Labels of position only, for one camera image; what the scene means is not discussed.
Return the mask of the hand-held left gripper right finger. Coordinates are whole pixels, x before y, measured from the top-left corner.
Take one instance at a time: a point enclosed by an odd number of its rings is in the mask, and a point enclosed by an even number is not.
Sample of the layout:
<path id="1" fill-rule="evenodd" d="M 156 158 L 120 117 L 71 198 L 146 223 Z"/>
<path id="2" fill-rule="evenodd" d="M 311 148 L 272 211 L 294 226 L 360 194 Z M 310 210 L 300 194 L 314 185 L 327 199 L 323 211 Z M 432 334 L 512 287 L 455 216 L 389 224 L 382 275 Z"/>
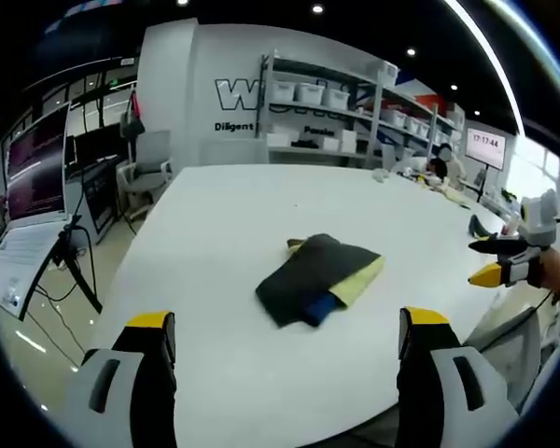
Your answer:
<path id="1" fill-rule="evenodd" d="M 398 447 L 494 447 L 519 420 L 504 378 L 446 317 L 399 312 Z"/>

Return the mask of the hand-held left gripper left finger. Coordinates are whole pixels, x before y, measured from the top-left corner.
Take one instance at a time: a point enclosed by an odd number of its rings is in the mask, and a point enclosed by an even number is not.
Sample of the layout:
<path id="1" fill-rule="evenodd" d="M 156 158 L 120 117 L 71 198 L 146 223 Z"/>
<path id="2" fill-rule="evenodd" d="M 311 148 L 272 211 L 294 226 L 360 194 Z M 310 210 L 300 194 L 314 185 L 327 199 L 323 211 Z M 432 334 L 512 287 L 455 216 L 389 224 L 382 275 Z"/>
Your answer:
<path id="1" fill-rule="evenodd" d="M 176 447 L 175 314 L 140 314 L 88 351 L 67 391 L 74 447 Z"/>

